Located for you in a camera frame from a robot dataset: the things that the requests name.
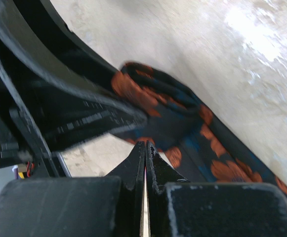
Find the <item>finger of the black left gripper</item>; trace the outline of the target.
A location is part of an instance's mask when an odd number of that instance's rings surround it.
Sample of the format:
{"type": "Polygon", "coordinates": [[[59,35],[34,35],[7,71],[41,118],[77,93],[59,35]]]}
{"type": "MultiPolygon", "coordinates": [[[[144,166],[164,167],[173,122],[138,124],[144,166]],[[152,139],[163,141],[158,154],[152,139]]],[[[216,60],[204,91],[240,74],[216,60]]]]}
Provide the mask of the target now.
{"type": "Polygon", "coordinates": [[[30,28],[48,50],[69,69],[112,91],[117,69],[86,45],[58,14],[49,0],[15,0],[30,28]]]}

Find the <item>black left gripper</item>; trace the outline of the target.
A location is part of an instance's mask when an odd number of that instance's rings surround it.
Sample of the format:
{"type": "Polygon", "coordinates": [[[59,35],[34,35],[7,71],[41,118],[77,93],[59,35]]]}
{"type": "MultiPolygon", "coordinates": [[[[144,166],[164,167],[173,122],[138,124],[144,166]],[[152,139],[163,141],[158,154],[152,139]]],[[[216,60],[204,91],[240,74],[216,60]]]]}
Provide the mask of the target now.
{"type": "Polygon", "coordinates": [[[59,151],[145,126],[146,114],[69,69],[14,3],[0,0],[0,169],[59,177],[59,151]]]}

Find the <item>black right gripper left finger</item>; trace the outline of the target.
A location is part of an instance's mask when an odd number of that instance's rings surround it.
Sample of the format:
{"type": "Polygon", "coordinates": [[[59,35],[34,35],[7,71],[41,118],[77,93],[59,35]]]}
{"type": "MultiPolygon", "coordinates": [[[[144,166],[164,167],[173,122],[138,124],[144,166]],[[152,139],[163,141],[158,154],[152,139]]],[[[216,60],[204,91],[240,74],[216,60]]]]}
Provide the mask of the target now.
{"type": "Polygon", "coordinates": [[[0,193],[0,237],[140,237],[145,144],[103,177],[9,182],[0,193]]]}

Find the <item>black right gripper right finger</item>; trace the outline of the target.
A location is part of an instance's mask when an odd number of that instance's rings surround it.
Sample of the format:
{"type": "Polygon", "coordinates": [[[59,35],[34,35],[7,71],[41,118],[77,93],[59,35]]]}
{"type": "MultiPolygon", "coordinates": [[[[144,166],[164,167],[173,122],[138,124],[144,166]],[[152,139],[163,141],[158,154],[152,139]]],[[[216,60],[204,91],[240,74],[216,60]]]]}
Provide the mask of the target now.
{"type": "Polygon", "coordinates": [[[287,198],[265,183],[191,183],[145,152],[152,237],[287,237],[287,198]]]}

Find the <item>black orange floral tie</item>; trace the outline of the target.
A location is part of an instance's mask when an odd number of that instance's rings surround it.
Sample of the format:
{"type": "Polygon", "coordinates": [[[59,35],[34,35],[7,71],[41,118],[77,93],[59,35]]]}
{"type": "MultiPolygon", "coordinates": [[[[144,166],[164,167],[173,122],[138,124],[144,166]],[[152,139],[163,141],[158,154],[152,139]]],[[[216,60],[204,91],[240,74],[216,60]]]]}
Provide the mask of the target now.
{"type": "Polygon", "coordinates": [[[111,86],[148,116],[143,128],[123,132],[121,139],[152,142],[192,182],[265,182],[287,195],[285,183],[175,78],[128,62],[113,76],[111,86]]]}

